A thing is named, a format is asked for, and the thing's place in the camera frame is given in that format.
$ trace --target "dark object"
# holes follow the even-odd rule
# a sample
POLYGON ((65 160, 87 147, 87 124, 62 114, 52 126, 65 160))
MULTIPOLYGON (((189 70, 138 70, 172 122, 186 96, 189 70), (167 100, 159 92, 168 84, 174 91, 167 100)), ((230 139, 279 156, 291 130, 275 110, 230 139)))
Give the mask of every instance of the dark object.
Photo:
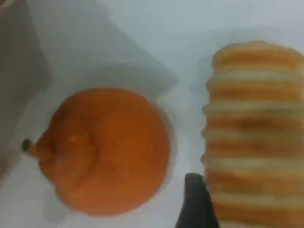
POLYGON ((219 228, 203 176, 188 173, 185 198, 175 228, 219 228))

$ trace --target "striped pastry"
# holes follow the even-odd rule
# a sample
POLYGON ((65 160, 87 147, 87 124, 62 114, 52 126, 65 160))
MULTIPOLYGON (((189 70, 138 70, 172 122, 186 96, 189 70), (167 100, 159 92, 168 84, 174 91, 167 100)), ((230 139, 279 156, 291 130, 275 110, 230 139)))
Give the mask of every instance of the striped pastry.
POLYGON ((213 67, 202 162, 221 228, 304 228, 304 57, 254 41, 213 67))

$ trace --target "baked good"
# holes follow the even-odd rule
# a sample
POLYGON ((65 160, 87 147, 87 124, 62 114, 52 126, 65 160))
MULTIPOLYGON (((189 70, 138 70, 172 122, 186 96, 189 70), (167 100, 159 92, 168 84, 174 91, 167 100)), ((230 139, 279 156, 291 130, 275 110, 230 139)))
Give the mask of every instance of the baked good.
POLYGON ((128 212, 162 184, 170 143, 165 124, 142 96, 97 88, 69 97, 48 129, 23 149, 39 159, 59 198, 89 215, 128 212))
POLYGON ((207 82, 202 161, 222 228, 304 228, 304 57, 228 45, 207 82))

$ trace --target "white table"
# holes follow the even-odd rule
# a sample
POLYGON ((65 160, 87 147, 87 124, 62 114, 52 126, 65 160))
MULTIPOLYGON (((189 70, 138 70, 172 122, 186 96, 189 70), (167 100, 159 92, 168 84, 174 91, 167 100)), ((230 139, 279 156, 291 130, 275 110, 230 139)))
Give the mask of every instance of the white table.
POLYGON ((0 19, 2 228, 172 228, 184 175, 203 173, 202 106, 212 54, 265 39, 304 52, 301 0, 20 0, 0 19), (173 156, 160 192, 141 208, 90 218, 63 207, 21 154, 68 95, 93 86, 135 90, 172 126, 173 156))

